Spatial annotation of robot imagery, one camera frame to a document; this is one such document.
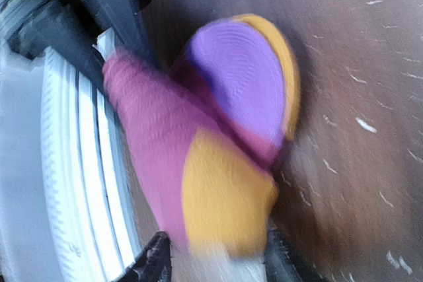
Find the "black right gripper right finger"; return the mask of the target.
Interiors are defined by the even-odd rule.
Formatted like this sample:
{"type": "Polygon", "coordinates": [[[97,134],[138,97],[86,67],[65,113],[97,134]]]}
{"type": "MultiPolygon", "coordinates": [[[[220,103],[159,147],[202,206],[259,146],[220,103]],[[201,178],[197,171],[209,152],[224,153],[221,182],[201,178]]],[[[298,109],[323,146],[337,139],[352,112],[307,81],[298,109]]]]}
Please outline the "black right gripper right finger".
{"type": "Polygon", "coordinates": [[[267,281],[324,281],[324,277],[296,253],[276,227],[268,228],[267,233],[264,254],[267,281]]]}

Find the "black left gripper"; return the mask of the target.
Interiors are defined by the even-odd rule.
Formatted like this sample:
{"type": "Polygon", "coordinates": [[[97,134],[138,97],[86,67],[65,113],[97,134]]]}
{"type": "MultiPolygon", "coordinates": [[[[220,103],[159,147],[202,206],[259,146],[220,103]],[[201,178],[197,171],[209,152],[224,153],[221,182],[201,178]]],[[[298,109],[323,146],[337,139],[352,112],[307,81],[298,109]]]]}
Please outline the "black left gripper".
{"type": "Polygon", "coordinates": [[[155,50],[140,10],[151,0],[2,0],[1,37],[29,59],[53,48],[86,77],[101,77],[96,38],[111,29],[123,46],[150,64],[155,50]]]}

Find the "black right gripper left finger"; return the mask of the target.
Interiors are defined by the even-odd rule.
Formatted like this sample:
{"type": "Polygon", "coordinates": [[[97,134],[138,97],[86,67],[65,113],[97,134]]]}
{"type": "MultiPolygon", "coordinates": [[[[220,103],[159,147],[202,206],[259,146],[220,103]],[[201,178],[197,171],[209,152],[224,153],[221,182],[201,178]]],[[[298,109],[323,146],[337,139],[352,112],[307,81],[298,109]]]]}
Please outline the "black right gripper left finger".
{"type": "Polygon", "coordinates": [[[166,232],[156,232],[120,282],[171,282],[171,243],[166,232]]]}

